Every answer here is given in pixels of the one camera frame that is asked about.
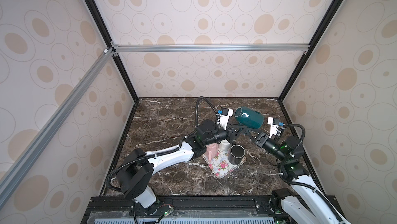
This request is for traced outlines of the pink ceramic mug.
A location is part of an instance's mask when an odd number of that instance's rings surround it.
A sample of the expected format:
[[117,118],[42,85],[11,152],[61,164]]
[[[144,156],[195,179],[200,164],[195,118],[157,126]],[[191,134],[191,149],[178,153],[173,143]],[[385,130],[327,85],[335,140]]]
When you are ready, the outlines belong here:
[[207,161],[210,163],[214,157],[218,154],[218,144],[213,143],[206,146],[206,153],[205,156]]

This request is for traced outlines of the dark green ceramic mug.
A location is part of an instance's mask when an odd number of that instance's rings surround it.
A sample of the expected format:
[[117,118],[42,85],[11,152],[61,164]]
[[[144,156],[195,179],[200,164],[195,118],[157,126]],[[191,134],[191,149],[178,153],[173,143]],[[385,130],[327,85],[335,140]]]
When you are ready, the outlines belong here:
[[241,125],[259,129],[263,125],[264,116],[248,107],[238,107],[234,112],[235,119]]

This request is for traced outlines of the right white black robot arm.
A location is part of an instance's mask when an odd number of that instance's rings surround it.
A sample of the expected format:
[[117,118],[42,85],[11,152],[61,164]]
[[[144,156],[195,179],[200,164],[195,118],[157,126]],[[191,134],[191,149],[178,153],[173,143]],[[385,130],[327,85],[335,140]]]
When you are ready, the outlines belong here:
[[[276,141],[285,128],[301,129],[299,138],[291,136],[284,142]],[[276,133],[269,135],[260,129],[242,126],[242,133],[260,148],[266,150],[280,162],[277,164],[280,179],[289,185],[297,195],[288,189],[272,192],[270,205],[272,210],[286,213],[297,224],[348,224],[349,221],[334,207],[319,190],[314,179],[302,166],[299,158],[303,156],[305,128],[300,124],[283,125],[276,128]]]

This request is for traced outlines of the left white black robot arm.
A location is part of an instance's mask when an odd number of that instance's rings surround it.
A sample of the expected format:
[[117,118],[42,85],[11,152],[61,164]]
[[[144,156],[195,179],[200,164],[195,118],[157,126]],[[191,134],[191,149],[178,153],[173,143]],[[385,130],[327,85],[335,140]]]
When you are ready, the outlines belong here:
[[157,208],[159,201],[149,181],[157,172],[179,163],[189,162],[206,153],[207,147],[226,140],[235,145],[236,139],[247,132],[248,127],[242,124],[221,125],[226,120],[229,109],[218,110],[209,99],[200,96],[195,105],[198,113],[201,101],[205,101],[216,115],[215,120],[199,122],[195,117],[195,129],[185,136],[178,145],[154,152],[145,152],[141,148],[134,150],[124,162],[111,171],[105,185],[108,189],[123,194],[126,200],[139,203],[144,209]]

